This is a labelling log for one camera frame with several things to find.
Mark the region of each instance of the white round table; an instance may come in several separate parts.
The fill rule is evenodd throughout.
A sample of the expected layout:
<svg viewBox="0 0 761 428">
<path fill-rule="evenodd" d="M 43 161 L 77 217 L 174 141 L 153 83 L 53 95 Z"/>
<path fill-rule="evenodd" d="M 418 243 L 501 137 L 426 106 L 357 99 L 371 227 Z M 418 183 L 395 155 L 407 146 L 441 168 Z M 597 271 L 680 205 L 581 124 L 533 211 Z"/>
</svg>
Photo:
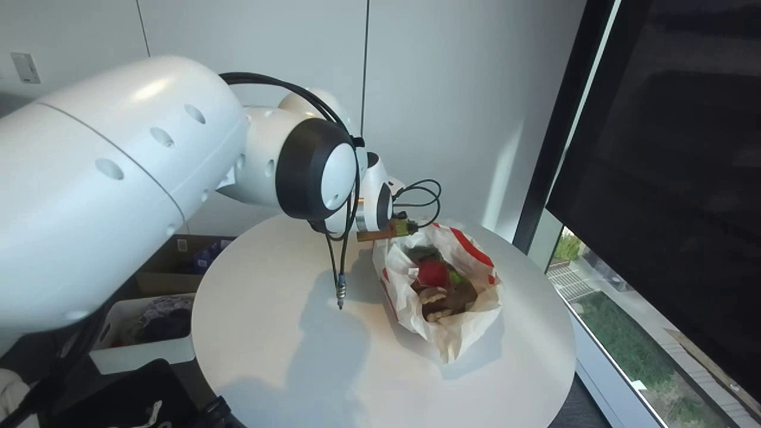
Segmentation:
<svg viewBox="0 0 761 428">
<path fill-rule="evenodd" d="M 465 231 L 496 260 L 505 309 L 454 363 L 395 324 L 371 246 L 351 246 L 340 311 L 323 236 L 277 217 L 234 240 L 201 284 L 194 348 L 206 378 L 253 428 L 549 425 L 575 370 L 572 313 L 520 249 Z"/>
</svg>

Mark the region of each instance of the crumpled paper bag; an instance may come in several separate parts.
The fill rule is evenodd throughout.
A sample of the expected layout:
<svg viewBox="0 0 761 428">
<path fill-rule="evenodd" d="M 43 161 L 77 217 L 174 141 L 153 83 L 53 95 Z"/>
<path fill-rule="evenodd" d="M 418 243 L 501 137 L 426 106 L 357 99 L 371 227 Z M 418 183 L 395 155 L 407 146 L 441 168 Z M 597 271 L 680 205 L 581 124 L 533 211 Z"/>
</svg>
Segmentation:
<svg viewBox="0 0 761 428">
<path fill-rule="evenodd" d="M 479 290 L 468 311 L 426 322 L 417 281 L 417 263 L 407 256 L 409 247 L 432 246 L 446 262 L 467 276 Z M 415 236 L 394 237 L 376 246 L 376 271 L 384 281 L 398 322 L 432 343 L 446 363 L 460 360 L 501 316 L 501 276 L 493 260 L 460 229 L 434 224 Z"/>
</svg>

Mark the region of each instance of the white wall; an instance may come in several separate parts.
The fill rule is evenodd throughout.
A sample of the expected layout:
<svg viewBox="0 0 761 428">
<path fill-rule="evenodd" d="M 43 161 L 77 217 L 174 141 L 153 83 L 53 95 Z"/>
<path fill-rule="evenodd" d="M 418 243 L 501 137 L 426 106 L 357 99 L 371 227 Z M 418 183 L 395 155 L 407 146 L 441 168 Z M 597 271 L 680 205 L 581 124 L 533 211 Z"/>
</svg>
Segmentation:
<svg viewBox="0 0 761 428">
<path fill-rule="evenodd" d="M 511 237 L 583 0 L 371 3 L 367 141 L 446 213 Z"/>
<path fill-rule="evenodd" d="M 511 237 L 581 10 L 583 0 L 3 0 L 0 91 L 43 95 L 164 52 L 322 85 L 354 130 L 367 109 L 370 148 L 395 177 L 446 183 L 442 217 Z M 37 57 L 40 85 L 17 79 L 20 49 Z M 190 234 L 237 236 L 269 213 L 218 194 Z"/>
</svg>

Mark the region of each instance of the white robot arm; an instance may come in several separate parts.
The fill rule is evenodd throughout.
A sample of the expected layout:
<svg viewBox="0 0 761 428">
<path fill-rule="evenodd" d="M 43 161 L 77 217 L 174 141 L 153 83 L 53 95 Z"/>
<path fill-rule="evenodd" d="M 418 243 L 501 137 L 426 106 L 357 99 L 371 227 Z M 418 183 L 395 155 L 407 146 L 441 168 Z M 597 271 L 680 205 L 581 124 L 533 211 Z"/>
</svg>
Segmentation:
<svg viewBox="0 0 761 428">
<path fill-rule="evenodd" d="M 367 172 L 365 149 L 302 97 L 245 109 L 181 57 L 37 99 L 0 118 L 0 354 L 99 309 L 219 185 L 338 236 Z M 376 231 L 389 178 L 367 183 L 354 229 Z"/>
</svg>

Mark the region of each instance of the white tabletop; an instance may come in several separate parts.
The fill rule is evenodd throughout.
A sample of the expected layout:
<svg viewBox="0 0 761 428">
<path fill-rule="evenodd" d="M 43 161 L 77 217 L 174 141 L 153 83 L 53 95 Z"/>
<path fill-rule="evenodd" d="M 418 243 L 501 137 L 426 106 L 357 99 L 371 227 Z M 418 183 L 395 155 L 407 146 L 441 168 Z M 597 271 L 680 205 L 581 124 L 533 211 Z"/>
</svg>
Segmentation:
<svg viewBox="0 0 761 428">
<path fill-rule="evenodd" d="M 194 348 L 206 378 L 253 428 L 549 425 L 575 370 L 572 313 L 520 249 L 465 231 L 496 260 L 505 309 L 454 363 L 394 322 L 371 246 L 351 246 L 340 311 L 323 236 L 277 217 L 202 279 Z"/>
</svg>

